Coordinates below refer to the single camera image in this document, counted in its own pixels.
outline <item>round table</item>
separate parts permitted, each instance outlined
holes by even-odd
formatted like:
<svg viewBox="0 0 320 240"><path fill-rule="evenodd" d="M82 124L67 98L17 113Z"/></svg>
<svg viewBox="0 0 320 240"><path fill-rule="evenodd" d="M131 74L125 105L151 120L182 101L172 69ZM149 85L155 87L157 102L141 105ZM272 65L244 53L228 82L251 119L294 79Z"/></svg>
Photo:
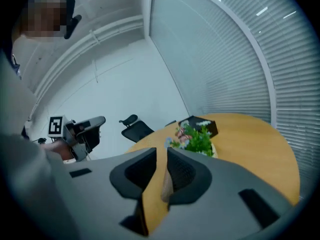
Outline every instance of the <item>round table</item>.
<svg viewBox="0 0 320 240"><path fill-rule="evenodd" d="M286 139L270 124L249 115L216 113L199 116L215 121L218 135L211 139L218 159L251 171L282 193L291 204L299 201L300 177L295 155ZM160 196L167 167L164 143L175 137L178 123L157 130L133 145L128 152L157 148L157 167L142 194L146 225L151 233L168 213Z"/></svg>

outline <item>ceiling light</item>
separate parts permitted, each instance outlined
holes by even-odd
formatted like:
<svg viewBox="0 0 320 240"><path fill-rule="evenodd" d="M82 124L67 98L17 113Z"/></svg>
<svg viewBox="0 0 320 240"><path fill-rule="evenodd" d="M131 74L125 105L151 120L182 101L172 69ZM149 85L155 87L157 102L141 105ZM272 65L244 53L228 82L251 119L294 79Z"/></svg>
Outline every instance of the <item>ceiling light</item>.
<svg viewBox="0 0 320 240"><path fill-rule="evenodd" d="M268 6L264 7L261 11L259 11L256 15L259 16L260 14L262 14L263 12L265 12L266 10L268 10Z"/></svg>
<svg viewBox="0 0 320 240"><path fill-rule="evenodd" d="M294 12L289 13L288 15L284 16L283 18L285 19L286 17L289 17L292 14L295 14L297 11L295 10Z"/></svg>

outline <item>ceiling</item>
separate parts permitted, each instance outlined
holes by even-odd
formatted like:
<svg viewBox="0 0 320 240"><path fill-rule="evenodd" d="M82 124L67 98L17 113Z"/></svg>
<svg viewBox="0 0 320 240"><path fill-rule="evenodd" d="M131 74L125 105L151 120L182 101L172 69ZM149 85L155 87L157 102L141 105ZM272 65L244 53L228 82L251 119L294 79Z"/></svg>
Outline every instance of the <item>ceiling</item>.
<svg viewBox="0 0 320 240"><path fill-rule="evenodd" d="M75 0L74 15L80 14L82 20L70 39L40 43L21 37L14 43L13 53L20 64L22 81L35 92L54 62L90 30L140 15L141 10L140 0Z"/></svg>

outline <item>black box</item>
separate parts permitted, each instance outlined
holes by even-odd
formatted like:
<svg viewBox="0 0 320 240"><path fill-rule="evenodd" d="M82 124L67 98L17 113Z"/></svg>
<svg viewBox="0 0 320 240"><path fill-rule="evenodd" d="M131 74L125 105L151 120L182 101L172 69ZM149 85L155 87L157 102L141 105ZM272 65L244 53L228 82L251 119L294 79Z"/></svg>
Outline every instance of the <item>black box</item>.
<svg viewBox="0 0 320 240"><path fill-rule="evenodd" d="M207 120L207 119L203 119L203 118L200 118L200 117L196 117L194 115L180 121L178 123L179 127L181 125L181 122L185 121L185 120L188 120L189 121L189 125L192 127L192 128L195 128L196 131L200 132L201 131L201 125L197 125L196 123L201 123L203 121L210 121L211 123L206 125L206 128L208 129L208 131L211 133L210 135L210 138L216 136L218 134L218 129L217 129L217 125L216 125L216 122L215 121L211 121L211 120Z"/></svg>

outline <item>potted plant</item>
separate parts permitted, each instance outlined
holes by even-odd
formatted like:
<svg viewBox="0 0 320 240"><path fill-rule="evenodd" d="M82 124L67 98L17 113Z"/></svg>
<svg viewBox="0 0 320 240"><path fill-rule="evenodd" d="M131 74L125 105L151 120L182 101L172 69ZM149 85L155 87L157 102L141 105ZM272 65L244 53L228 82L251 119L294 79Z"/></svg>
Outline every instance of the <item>potted plant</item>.
<svg viewBox="0 0 320 240"><path fill-rule="evenodd" d="M208 157L218 158L215 146L210 141L211 132L208 131L206 126L210 123L210 121L197 123L197 125L201 126L201 129L196 130L189 125L188 120L185 120L181 123L180 127L176 128L175 136L178 138L178 141L168 137L165 140L164 146L166 148L179 148Z"/></svg>

